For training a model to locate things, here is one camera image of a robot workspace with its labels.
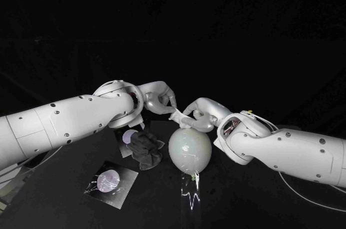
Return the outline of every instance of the balloon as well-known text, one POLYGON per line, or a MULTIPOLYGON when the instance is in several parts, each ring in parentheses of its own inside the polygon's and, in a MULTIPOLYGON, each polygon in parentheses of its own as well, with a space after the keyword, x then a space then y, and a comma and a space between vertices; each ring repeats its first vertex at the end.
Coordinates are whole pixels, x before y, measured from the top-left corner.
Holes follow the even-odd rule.
POLYGON ((169 155, 179 170, 201 173, 212 157, 212 143, 208 134, 195 128, 179 128, 169 139, 169 155))

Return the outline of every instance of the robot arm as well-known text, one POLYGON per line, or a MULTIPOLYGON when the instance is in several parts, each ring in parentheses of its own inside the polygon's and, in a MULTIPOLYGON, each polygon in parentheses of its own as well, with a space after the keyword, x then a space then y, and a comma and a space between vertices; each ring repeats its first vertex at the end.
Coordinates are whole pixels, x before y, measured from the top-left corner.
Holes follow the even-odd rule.
MULTIPOLYGON (((208 107, 218 108, 218 103, 210 102, 214 105, 208 107)), ((208 111, 201 103, 195 108, 199 112, 208 111)), ((247 111, 230 113, 217 126, 214 144, 238 164, 247 165, 256 157, 282 173, 346 187, 346 140, 292 129, 270 131, 247 111)))
POLYGON ((146 105, 155 113, 171 113, 175 93, 163 81, 142 86, 116 80, 93 95, 80 95, 0 117, 0 170, 38 154, 100 132, 143 122, 146 105))

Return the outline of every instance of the table surface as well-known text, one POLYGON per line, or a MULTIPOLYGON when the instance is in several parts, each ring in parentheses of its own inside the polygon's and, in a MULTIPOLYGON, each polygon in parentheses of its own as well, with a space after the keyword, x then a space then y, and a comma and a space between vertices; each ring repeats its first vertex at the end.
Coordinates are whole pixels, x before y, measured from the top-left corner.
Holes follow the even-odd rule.
MULTIPOLYGON (((0 216, 0 228, 182 228, 182 174, 169 155, 178 128, 173 121, 152 121, 150 132, 166 145, 160 164, 146 171, 130 156, 122 157, 110 128, 67 145, 31 176, 0 216), (122 209, 84 195, 106 160, 139 172, 122 209)), ((208 136, 214 142, 215 129, 208 136)), ((346 196, 332 187, 284 178, 313 201, 346 209, 346 196)), ((345 222, 345 213, 305 201, 261 161, 243 166, 215 146, 199 183, 202 228, 331 228, 345 222)))

